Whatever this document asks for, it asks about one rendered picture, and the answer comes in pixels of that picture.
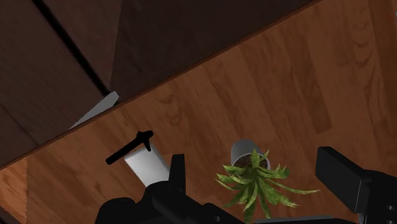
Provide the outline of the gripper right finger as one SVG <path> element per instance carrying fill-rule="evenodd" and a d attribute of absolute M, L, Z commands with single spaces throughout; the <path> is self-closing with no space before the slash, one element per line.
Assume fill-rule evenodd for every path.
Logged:
<path fill-rule="evenodd" d="M 397 177 L 355 164 L 330 146 L 317 149 L 316 177 L 361 224 L 397 224 Z"/>

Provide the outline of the green plant in grey pot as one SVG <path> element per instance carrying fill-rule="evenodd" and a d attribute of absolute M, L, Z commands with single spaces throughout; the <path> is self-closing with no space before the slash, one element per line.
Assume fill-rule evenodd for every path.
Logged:
<path fill-rule="evenodd" d="M 317 190 L 298 190 L 278 183 L 278 179 L 286 179 L 289 176 L 289 169 L 280 165 L 271 169 L 268 153 L 269 151 L 261 152 L 252 140 L 241 139 L 232 145 L 231 164 L 223 166 L 226 173 L 216 175 L 216 182 L 228 190 L 237 192 L 225 207 L 243 204 L 245 224 L 252 224 L 257 203 L 260 203 L 266 218 L 272 217 L 267 204 L 282 204 L 292 208 L 299 206 L 279 193 L 276 187 L 300 195 L 317 192 Z"/>

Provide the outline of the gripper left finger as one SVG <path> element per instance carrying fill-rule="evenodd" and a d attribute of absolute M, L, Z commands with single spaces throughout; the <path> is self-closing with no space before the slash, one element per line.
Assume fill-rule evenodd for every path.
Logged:
<path fill-rule="evenodd" d="M 169 179 L 149 185 L 142 199 L 111 199 L 99 208 L 95 224 L 245 224 L 212 203 L 186 194 L 185 156 L 172 156 Z"/>

